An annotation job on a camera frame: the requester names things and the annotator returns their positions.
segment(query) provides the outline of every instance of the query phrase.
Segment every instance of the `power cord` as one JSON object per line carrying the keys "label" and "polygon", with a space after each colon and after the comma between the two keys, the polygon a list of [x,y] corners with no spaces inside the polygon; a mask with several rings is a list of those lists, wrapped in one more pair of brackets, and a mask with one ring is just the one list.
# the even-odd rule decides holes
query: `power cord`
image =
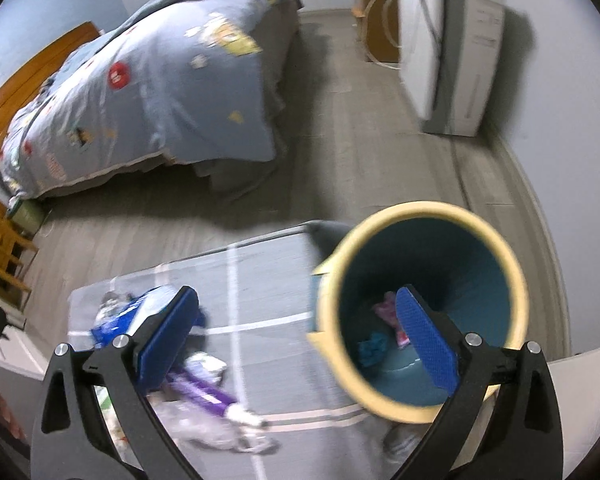
{"label": "power cord", "polygon": [[460,188],[460,194],[462,195],[462,200],[464,201],[464,208],[468,211],[474,212],[471,207],[471,201],[469,200],[469,193],[466,190],[466,186],[464,184],[464,178],[462,177],[462,171],[460,168],[460,159],[458,158],[458,147],[456,146],[456,140],[451,137],[449,139],[451,143],[451,159],[454,165],[454,171],[456,172],[456,179],[458,180],[458,187]]}
{"label": "power cord", "polygon": [[363,44],[365,46],[365,53],[368,56],[368,58],[371,61],[373,61],[376,65],[383,66],[385,68],[390,68],[391,70],[400,70],[400,67],[398,67],[398,66],[392,66],[392,65],[389,65],[387,63],[383,63],[381,61],[378,61],[376,59],[376,56],[374,56],[371,53],[371,51],[369,50],[369,46],[368,46],[368,44],[366,42],[366,32],[368,30],[369,11],[374,6],[374,4],[375,4],[376,1],[377,0],[369,0],[369,3],[366,5],[365,15],[362,18],[362,39],[363,39]]}
{"label": "power cord", "polygon": [[400,46],[399,43],[397,43],[397,41],[394,40],[394,37],[392,36],[391,31],[389,30],[388,14],[389,14],[389,6],[391,5],[392,1],[394,1],[394,0],[386,0],[384,5],[382,6],[382,28],[384,28],[384,35],[389,40],[389,43],[391,43],[395,48],[400,49],[402,47]]}

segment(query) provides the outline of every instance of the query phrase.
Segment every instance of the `yellow bin rim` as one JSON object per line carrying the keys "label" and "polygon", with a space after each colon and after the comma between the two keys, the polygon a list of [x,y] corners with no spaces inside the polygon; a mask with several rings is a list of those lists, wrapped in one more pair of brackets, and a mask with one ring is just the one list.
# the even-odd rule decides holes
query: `yellow bin rim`
{"label": "yellow bin rim", "polygon": [[[443,202],[398,204],[369,216],[353,228],[333,254],[314,270],[314,274],[322,275],[316,309],[317,332],[311,332],[307,337],[327,361],[340,386],[360,405],[389,420],[428,424],[436,418],[442,404],[403,404],[375,390],[351,362],[345,350],[338,320],[340,290],[353,258],[371,237],[382,229],[413,218],[437,218],[453,222],[481,240],[493,253],[509,287],[511,318],[504,346],[519,349],[523,345],[528,326],[529,304],[525,278],[513,250],[504,238],[478,215]],[[497,389],[497,385],[489,386],[484,398],[492,396]]]}

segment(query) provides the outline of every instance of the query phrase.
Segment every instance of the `white washing machine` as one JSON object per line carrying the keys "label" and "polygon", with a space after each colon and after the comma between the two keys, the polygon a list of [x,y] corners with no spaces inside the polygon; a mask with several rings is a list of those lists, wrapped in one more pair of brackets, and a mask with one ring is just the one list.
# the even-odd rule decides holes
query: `white washing machine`
{"label": "white washing machine", "polygon": [[423,132],[477,133],[503,25],[504,0],[400,0],[400,79]]}

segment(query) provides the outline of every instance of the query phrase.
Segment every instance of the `blue cloth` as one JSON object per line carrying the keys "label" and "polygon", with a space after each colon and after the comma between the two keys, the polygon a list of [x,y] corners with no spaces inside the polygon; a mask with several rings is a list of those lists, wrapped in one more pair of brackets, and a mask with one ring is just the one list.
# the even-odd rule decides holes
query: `blue cloth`
{"label": "blue cloth", "polygon": [[389,338],[382,332],[372,332],[371,338],[358,343],[358,362],[363,368],[371,368],[382,362],[388,349]]}

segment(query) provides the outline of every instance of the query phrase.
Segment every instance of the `bed frame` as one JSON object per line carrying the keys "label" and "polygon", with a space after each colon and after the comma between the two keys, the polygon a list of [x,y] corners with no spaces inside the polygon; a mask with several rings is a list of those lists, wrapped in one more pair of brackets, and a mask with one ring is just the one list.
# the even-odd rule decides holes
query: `bed frame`
{"label": "bed frame", "polygon": [[78,25],[29,59],[0,87],[0,150],[15,113],[38,94],[40,85],[62,66],[69,54],[99,35],[91,22]]}

